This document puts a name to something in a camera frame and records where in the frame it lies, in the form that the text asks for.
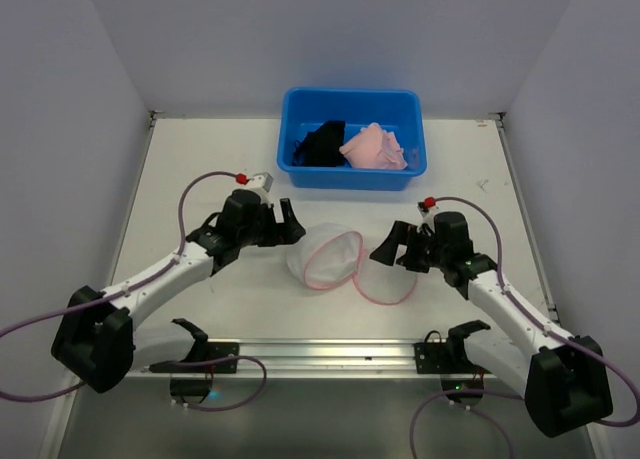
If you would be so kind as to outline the white mesh laundry bag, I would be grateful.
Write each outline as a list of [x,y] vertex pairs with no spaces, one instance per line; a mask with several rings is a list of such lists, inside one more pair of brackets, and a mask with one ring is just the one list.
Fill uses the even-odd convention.
[[322,223],[286,253],[290,273],[305,287],[329,291],[352,283],[367,301],[395,306],[407,301],[418,283],[415,273],[386,270],[369,258],[362,234],[336,223]]

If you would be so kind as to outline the black bra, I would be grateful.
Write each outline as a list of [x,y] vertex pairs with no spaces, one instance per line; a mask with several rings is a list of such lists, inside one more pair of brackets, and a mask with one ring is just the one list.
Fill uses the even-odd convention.
[[299,167],[339,167],[346,159],[340,152],[344,144],[346,122],[330,120],[295,142],[292,163]]

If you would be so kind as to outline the pink bra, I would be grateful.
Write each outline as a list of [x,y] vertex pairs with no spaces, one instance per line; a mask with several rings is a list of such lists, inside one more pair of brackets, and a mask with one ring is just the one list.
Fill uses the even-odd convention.
[[408,166],[395,133],[378,123],[363,127],[339,152],[357,169],[404,170]]

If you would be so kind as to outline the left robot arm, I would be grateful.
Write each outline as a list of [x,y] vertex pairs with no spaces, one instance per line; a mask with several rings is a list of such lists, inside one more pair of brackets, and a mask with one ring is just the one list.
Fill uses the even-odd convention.
[[186,234],[178,249],[142,273],[70,298],[51,346],[52,356],[98,393],[114,388],[132,369],[157,364],[199,369],[209,360],[208,336],[186,319],[144,334],[137,328],[157,309],[238,259],[244,247],[297,243],[306,233],[287,198],[283,219],[257,192],[237,189],[221,212]]

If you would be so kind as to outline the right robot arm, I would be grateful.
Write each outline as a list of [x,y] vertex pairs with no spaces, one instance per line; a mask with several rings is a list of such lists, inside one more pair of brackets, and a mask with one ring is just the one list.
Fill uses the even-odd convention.
[[475,251],[459,212],[424,213],[422,225],[397,221],[371,253],[373,261],[411,272],[439,270],[445,282],[491,321],[470,321],[447,333],[443,355],[461,368],[484,369],[518,393],[536,427],[556,437],[609,416],[613,401],[602,350],[573,337],[518,293],[506,294],[497,263]]

